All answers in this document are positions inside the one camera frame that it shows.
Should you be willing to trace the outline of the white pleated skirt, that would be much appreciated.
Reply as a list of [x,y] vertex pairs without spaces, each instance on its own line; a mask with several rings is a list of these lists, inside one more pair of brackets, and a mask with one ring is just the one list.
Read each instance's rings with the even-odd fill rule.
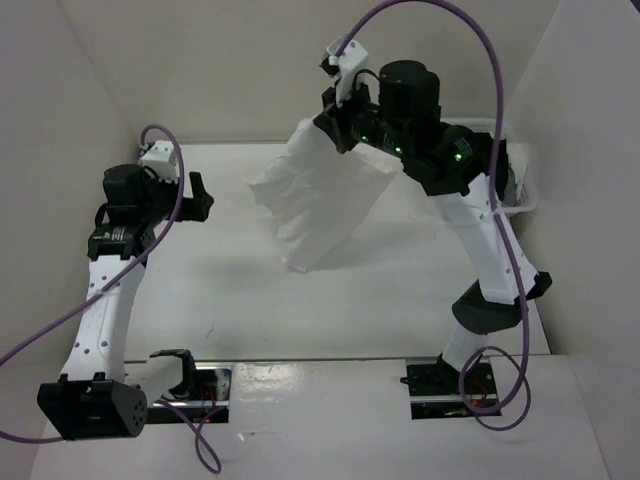
[[339,153],[307,118],[248,187],[271,214],[284,267],[306,273],[354,233],[400,171],[371,147]]

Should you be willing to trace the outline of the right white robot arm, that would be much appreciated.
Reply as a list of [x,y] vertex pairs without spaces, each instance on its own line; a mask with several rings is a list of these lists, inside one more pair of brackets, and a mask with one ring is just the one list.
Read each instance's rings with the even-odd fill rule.
[[453,304],[456,320],[436,365],[438,381],[459,393],[473,380],[471,356],[489,334],[510,329],[522,319],[520,300],[540,297],[551,286],[516,245],[506,247],[501,233],[514,237],[505,215],[489,199],[504,198],[509,179],[507,144],[441,119],[440,81],[414,60],[384,65],[376,78],[379,96],[337,67],[322,69],[335,83],[322,95],[323,110],[313,120],[339,153],[364,143],[400,159],[404,173],[421,185],[458,235],[477,275]]

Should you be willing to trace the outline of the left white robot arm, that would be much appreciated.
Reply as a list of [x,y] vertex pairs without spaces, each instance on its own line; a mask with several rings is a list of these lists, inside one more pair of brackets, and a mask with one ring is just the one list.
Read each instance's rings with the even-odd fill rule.
[[154,229],[175,215],[203,222],[214,203],[198,172],[189,175],[192,197],[148,166],[124,164],[105,171],[106,201],[88,240],[90,282],[71,353],[58,380],[39,387],[37,404],[66,441],[135,438],[151,406],[165,393],[180,400],[198,390],[195,360],[187,349],[151,354],[141,379],[127,383],[124,354],[137,290],[146,272],[145,251]]

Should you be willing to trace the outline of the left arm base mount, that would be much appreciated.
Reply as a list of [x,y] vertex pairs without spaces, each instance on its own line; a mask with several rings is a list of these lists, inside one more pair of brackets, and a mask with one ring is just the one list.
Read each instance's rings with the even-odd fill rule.
[[231,364],[197,362],[193,386],[189,393],[172,394],[170,390],[183,381],[182,360],[177,357],[156,357],[146,362],[125,364],[125,382],[139,386],[147,398],[147,425],[179,424],[182,420],[160,404],[167,401],[193,423],[207,414],[214,414],[207,423],[227,423],[232,386]]

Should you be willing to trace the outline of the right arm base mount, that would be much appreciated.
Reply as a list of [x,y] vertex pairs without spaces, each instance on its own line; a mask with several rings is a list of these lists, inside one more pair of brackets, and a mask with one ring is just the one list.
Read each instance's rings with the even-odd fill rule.
[[[473,416],[458,389],[458,376],[441,369],[436,358],[406,362],[400,382],[407,387],[413,420],[455,419]],[[476,407],[492,407],[499,402],[493,369],[480,360],[465,379],[465,392]]]

